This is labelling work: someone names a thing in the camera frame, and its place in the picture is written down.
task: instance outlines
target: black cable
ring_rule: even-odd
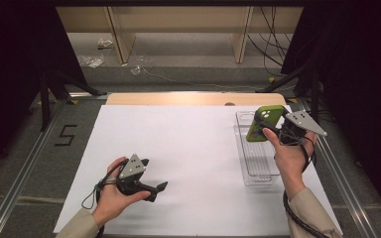
[[[312,152],[312,156],[311,156],[311,161],[314,162],[314,166],[317,165],[317,153],[315,152],[315,143],[314,141],[311,140],[311,138],[308,138],[308,137],[304,137],[305,139],[307,139],[308,141],[310,141],[312,143],[312,146],[314,147],[314,151]]]
[[[270,38],[268,39],[268,43],[269,43],[269,41],[271,39],[271,35],[272,35],[274,37],[274,39],[275,39],[276,45],[281,48],[280,42],[278,41],[277,36],[275,35],[275,15],[276,15],[276,12],[277,12],[277,8],[276,7],[272,7],[271,9],[272,9],[272,25],[270,25],[266,15],[265,15],[265,12],[264,12],[263,8],[261,7],[262,15],[264,16],[264,19],[265,19],[265,21],[267,23],[267,26],[268,26],[269,30],[270,30]],[[280,48],[277,48],[277,52],[280,55],[281,60],[284,60],[283,57],[281,56]]]
[[[272,57],[270,57],[266,52],[262,51],[252,40],[252,38],[250,38],[250,35],[247,35],[247,38],[249,39],[249,41],[252,43],[252,45],[256,48],[256,50],[258,50],[264,57],[267,57],[269,60],[272,60],[274,63],[276,63],[277,65],[279,66],[283,66],[282,63],[276,61],[275,59],[273,59]]]
[[[287,34],[284,34],[284,36],[286,36],[287,40],[289,40],[289,43],[292,41],[290,40],[289,36],[287,36]]]
[[[305,139],[308,139],[314,145],[314,142],[310,138],[305,137]],[[308,152],[306,151],[305,146],[300,145],[300,147],[302,148],[302,152],[305,155],[305,159],[306,159],[305,166],[304,166],[304,168],[302,170],[302,172],[304,172],[305,169],[308,167],[310,161],[309,161],[309,155],[308,155]],[[313,155],[315,155],[315,161],[314,161],[314,164],[315,164],[316,163],[315,145],[314,145],[314,152],[312,153],[312,156]],[[306,224],[302,219],[300,219],[293,212],[292,208],[289,205],[289,198],[288,198],[287,193],[286,193],[285,190],[284,190],[284,194],[283,194],[283,203],[284,203],[284,208],[287,211],[287,214],[289,214],[289,216],[296,222],[296,224],[298,224],[300,227],[302,227],[303,229],[305,229],[306,231],[308,231],[310,234],[312,234],[313,236],[315,236],[317,238],[328,238],[327,236],[323,235],[319,231],[317,231],[317,230],[313,229],[312,227],[310,227],[310,225]]]
[[[111,169],[107,174],[106,176],[98,183],[94,186],[94,189],[92,190],[91,194],[88,195],[81,203],[81,206],[82,208],[85,208],[85,209],[91,209],[93,206],[94,206],[94,199],[92,200],[92,203],[91,203],[91,206],[90,207],[86,207],[84,205],[85,201],[91,197],[93,194],[95,194],[95,196],[97,197],[98,195],[98,198],[99,198],[99,192],[103,190],[104,186],[105,186],[105,182],[107,181],[107,178],[109,178],[109,176],[114,172],[114,170],[116,170],[117,168],[119,168],[120,166],[124,166],[128,163],[128,159],[120,162],[119,164],[117,164],[113,169]]]
[[[121,161],[119,162],[116,166],[114,166],[110,172],[107,173],[107,175],[96,185],[97,188],[99,188],[99,190],[95,193],[95,200],[96,202],[98,203],[98,201],[100,200],[100,192],[103,190],[104,186],[106,185],[106,181],[107,179],[109,178],[109,176],[114,172],[114,170],[116,170],[117,168],[119,167],[124,167],[126,164],[128,164],[129,160],[126,159],[124,161]],[[104,225],[98,230],[98,233],[97,235],[95,236],[95,238],[100,238],[103,236],[103,233],[104,233]]]
[[[290,215],[290,217],[298,224],[301,226],[303,229],[311,233],[313,236],[318,237],[318,238],[328,238],[327,236],[323,235],[322,233],[314,230],[311,228],[308,224],[306,224],[303,220],[301,220],[293,211],[292,208],[289,205],[289,198],[287,197],[287,193],[284,191],[283,194],[283,203],[284,203],[284,208],[287,211],[287,214]]]
[[[310,40],[308,40],[304,45],[302,45],[299,48],[299,50],[296,52],[295,59],[294,59],[295,67],[298,67],[297,61],[298,61],[298,57],[299,57],[300,53],[305,49],[305,47],[310,45],[314,41],[314,39],[316,39],[319,35],[320,35],[320,33],[315,34]]]
[[[265,47],[265,52],[267,52],[267,49],[268,49],[268,46],[269,46],[269,39],[268,39],[267,45],[266,45],[266,47]],[[274,76],[283,77],[283,75],[275,74],[275,73],[271,72],[271,71],[268,69],[268,67],[267,67],[267,65],[266,65],[266,61],[265,61],[265,55],[264,55],[264,60],[263,60],[263,62],[264,62],[264,68],[265,68],[265,70],[267,70],[267,72],[269,72],[271,75],[274,75]]]
[[[259,33],[259,37],[261,37],[261,39],[264,40],[264,42],[268,43],[267,40],[262,36],[262,34]],[[272,44],[272,43],[268,43],[268,44],[273,46],[273,47],[280,48],[281,50],[284,50],[284,51],[288,50],[287,48],[284,48],[284,47],[281,47],[281,46],[277,46],[277,45]]]

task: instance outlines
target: table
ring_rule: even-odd
[[[230,102],[236,106],[223,106]],[[107,223],[106,234],[288,235],[281,179],[270,186],[245,186],[233,132],[236,111],[284,103],[279,94],[110,95],[100,110],[55,231],[80,208],[93,181],[121,148],[126,155],[136,152],[150,159],[143,183],[167,179],[169,185],[154,203],[136,203]],[[313,166],[304,177],[337,224]]]

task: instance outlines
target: hand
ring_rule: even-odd
[[[306,162],[302,148],[300,146],[281,145],[277,135],[270,129],[264,128],[262,132],[275,148],[275,163],[283,179],[287,196],[289,200],[292,200],[299,191],[306,187],[302,177],[303,167]],[[317,136],[311,131],[308,131],[305,137],[311,139],[314,143],[317,140]],[[305,140],[304,146],[310,157],[314,152],[313,143]]]
[[[122,157],[114,161],[108,167],[107,172],[110,172],[117,164],[125,159],[125,157]],[[120,168],[112,172],[109,177],[117,177],[119,173]],[[117,189],[116,184],[105,185],[103,191],[101,192],[97,207],[92,212],[92,216],[94,217],[98,228],[101,228],[107,221],[119,216],[128,205],[145,199],[150,194],[151,192],[149,191],[140,191],[132,195],[124,195],[119,191],[119,189]]]

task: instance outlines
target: person's left hand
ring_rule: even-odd
[[[110,172],[117,164],[126,160],[125,157],[115,160],[107,169]],[[115,178],[119,175],[120,168],[116,169],[109,176]],[[145,199],[151,194],[149,191],[139,191],[132,195],[124,195],[116,187],[116,184],[107,184],[101,192],[97,207],[92,212],[98,228],[101,228],[107,221],[119,216],[130,204]]]

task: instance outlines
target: sleeve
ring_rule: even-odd
[[[292,211],[311,228],[327,237],[342,237],[342,233],[336,228],[326,210],[309,188],[306,187],[297,193],[292,201],[289,202],[289,205]],[[292,237],[314,237],[293,221],[291,217],[288,217],[288,219]]]
[[[94,238],[98,233],[97,223],[88,210],[82,208],[61,230],[57,238]]]

